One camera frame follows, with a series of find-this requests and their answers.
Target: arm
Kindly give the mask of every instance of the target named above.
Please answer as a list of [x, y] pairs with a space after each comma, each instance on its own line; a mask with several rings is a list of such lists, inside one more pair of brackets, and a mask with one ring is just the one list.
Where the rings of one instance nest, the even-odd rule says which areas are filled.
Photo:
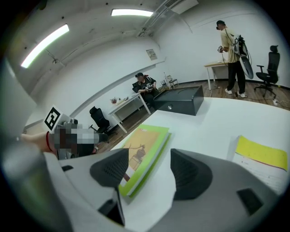
[[153, 88], [156, 89], [156, 81], [153, 78], [151, 78], [151, 83], [153, 84]]
[[36, 144], [42, 152], [51, 152], [51, 153], [56, 154], [56, 149], [54, 148], [52, 135], [50, 133], [48, 133], [48, 144], [49, 144], [49, 147], [52, 151], [49, 149], [47, 142], [46, 142], [46, 132], [39, 133], [36, 135], [22, 134], [20, 136], [20, 139], [24, 142]]
[[229, 44], [228, 44], [228, 41], [227, 41], [227, 36], [224, 35], [224, 34], [221, 34], [221, 38], [222, 38], [222, 49], [221, 49], [221, 52], [223, 52], [223, 51], [227, 52], [228, 48], [229, 48]]
[[146, 90], [145, 89], [139, 89], [138, 92], [144, 93], [144, 92], [146, 92]]

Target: white sneaker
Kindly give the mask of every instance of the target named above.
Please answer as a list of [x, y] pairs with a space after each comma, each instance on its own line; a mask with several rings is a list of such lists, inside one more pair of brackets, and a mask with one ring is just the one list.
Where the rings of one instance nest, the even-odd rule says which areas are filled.
[[227, 88], [225, 89], [226, 93], [228, 94], [232, 94], [232, 91], [231, 90], [227, 90]]
[[237, 94], [239, 95], [239, 96], [241, 96], [242, 98], [244, 98], [244, 97], [246, 97], [246, 95], [245, 95], [245, 93], [239, 93], [239, 92], [237, 92]]

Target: black case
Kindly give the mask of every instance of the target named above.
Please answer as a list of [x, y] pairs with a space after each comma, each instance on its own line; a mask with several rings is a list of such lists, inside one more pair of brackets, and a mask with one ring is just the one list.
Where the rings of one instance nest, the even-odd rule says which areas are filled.
[[196, 116], [203, 102], [203, 87], [166, 90], [154, 98], [155, 108], [162, 111]]

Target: table leg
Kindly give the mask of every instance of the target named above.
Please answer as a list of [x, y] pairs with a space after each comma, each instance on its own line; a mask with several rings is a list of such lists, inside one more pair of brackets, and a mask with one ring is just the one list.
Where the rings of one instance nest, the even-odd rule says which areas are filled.
[[119, 116], [118, 116], [116, 113], [114, 113], [114, 116], [115, 116], [115, 118], [116, 118], [117, 120], [119, 120], [119, 122], [120, 122], [121, 124], [123, 124], [122, 120], [119, 118]]
[[166, 84], [169, 87], [169, 89], [171, 89], [171, 84], [168, 82], [168, 80], [165, 78]]
[[125, 130], [125, 128], [121, 125], [121, 123], [116, 119], [116, 115], [112, 114], [113, 119], [116, 121], [116, 123], [119, 125], [119, 127], [127, 134], [128, 132]]
[[134, 104], [134, 106], [135, 106], [138, 110], [140, 110], [140, 108], [137, 106], [137, 104], [136, 104], [136, 102], [135, 102], [135, 99], [133, 100], [133, 104]]
[[141, 95], [139, 95], [139, 98], [140, 98], [140, 100], [142, 101], [142, 103], [143, 103], [143, 105], [144, 105], [145, 109], [147, 110], [148, 114], [150, 115], [150, 114], [151, 114], [151, 112], [150, 112], [150, 110], [148, 109], [148, 107], [147, 107], [147, 105], [146, 105], [145, 101], [143, 100], [143, 97], [142, 97]]
[[209, 70], [209, 69], [210, 69], [210, 68], [207, 67], [207, 71], [208, 71], [208, 89], [211, 90], [212, 88], [211, 88], [211, 86], [210, 86], [210, 76], [209, 76], [209, 72], [210, 72], [210, 70]]
[[211, 71], [212, 71], [212, 75], [213, 75], [213, 81], [215, 82], [216, 81], [216, 75], [214, 74], [213, 68], [211, 68]]

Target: yellow paper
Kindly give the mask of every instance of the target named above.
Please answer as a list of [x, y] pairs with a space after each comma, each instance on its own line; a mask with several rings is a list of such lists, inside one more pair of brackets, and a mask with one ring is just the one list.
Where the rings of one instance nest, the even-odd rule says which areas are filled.
[[287, 153], [283, 150], [263, 146], [240, 136], [236, 152], [252, 160], [287, 171]]

